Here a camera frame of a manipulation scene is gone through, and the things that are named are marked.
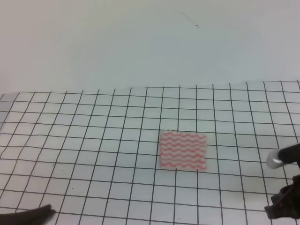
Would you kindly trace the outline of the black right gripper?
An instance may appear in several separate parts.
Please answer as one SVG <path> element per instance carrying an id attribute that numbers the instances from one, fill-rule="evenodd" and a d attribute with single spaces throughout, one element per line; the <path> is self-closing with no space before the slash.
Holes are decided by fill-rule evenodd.
<path id="1" fill-rule="evenodd" d="M 269 219 L 300 218 L 300 176 L 292 178 L 292 184 L 280 189 L 271 198 L 273 205 L 264 207 Z"/>

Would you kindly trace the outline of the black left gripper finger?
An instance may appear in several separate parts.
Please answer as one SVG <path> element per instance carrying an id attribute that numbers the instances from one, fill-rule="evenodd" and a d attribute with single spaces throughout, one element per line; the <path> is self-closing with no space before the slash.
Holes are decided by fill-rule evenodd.
<path id="1" fill-rule="evenodd" d="M 51 205 L 46 205 L 40 208 L 0 215 L 1 225 L 45 225 L 50 221 L 56 211 Z"/>

